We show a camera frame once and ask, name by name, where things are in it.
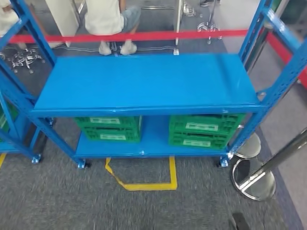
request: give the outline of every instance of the crate label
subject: crate label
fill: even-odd
[[[5,117],[5,115],[2,115],[0,118],[0,128],[3,128],[5,126],[5,124],[7,122],[7,119]]]
[[[125,135],[107,135],[107,134],[101,134],[101,139],[104,139],[104,140],[126,140]]]
[[[141,123],[142,123],[142,116],[140,116],[140,119],[138,120],[138,131],[141,131]]]
[[[90,117],[91,123],[99,123],[99,124],[116,124],[119,125],[120,121],[118,118],[107,118],[107,117]]]
[[[197,130],[206,130],[206,131],[218,131],[219,130],[219,125],[187,123],[185,128],[188,128],[188,129],[197,129]]]
[[[184,140],[184,145],[198,146],[198,147],[210,147],[210,141],[200,141],[200,140]]]

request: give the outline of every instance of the white sneaker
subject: white sneaker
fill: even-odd
[[[122,49],[120,50],[120,54],[122,55],[129,55],[129,54],[134,54],[137,50],[137,46],[132,42],[126,42]]]
[[[112,53],[110,49],[110,42],[101,42],[99,46],[99,53],[102,55],[110,55]]]
[[[48,42],[48,45],[50,46],[50,48],[53,49],[62,45],[63,43],[64,42]]]
[[[20,42],[20,43],[17,43],[17,45],[19,46],[20,49],[26,49],[26,43]]]

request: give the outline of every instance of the denim shorts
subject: denim shorts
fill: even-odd
[[[138,6],[129,7],[122,13],[124,18],[124,27],[122,32],[129,33],[136,26],[140,20],[141,8]]]

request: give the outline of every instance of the red barrier tape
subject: red barrier tape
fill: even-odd
[[[219,36],[245,36],[247,30],[221,30],[221,31],[157,31],[157,32],[140,32],[135,34],[114,34],[114,35],[76,35],[76,36],[45,36],[48,42],[99,42],[99,41],[156,41],[156,40],[175,40],[178,39],[201,39]],[[10,43],[34,43],[31,35],[15,35]]]
[[[292,54],[272,33],[268,33],[266,40],[285,64],[291,59]],[[307,89],[307,67],[299,75],[299,79]]]

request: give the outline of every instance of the blue metal shelf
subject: blue metal shelf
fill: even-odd
[[[307,64],[307,40],[302,44],[298,42],[275,17],[270,10],[272,0],[260,0],[238,54],[57,58],[23,0],[11,1],[20,18],[18,23],[24,24],[33,36],[42,50],[42,55],[53,70],[36,101],[0,60],[0,96],[4,94],[36,124],[38,130],[42,130],[69,155],[79,168],[84,168],[84,159],[86,158],[169,155],[221,156],[222,166],[226,166],[238,148],[296,82]],[[244,63],[265,20],[271,23],[294,54],[274,84],[263,91],[263,98],[259,101]],[[20,27],[15,24],[0,40],[0,46]],[[221,113],[253,114],[229,149],[182,148],[168,144],[167,115]],[[42,119],[102,115],[148,117],[144,121],[141,143],[89,141],[81,134],[76,151],[67,145],[45,119]],[[1,132],[0,136],[14,142],[35,162],[39,160],[39,156],[35,156],[17,139]]]
[[[81,133],[76,158],[106,157],[168,157],[168,156],[227,156],[227,149],[204,149],[169,145],[169,116],[145,116],[140,143],[92,141]]]
[[[31,122],[29,121],[26,117],[19,114],[14,122],[16,130],[21,140],[23,140],[27,131],[29,130]],[[9,135],[14,136],[14,132],[10,130]],[[16,149],[14,146],[12,146],[9,143],[5,141],[0,142],[0,152],[20,152],[18,149]]]
[[[32,112],[74,117],[244,113],[261,108],[238,55],[183,54],[59,57]]]

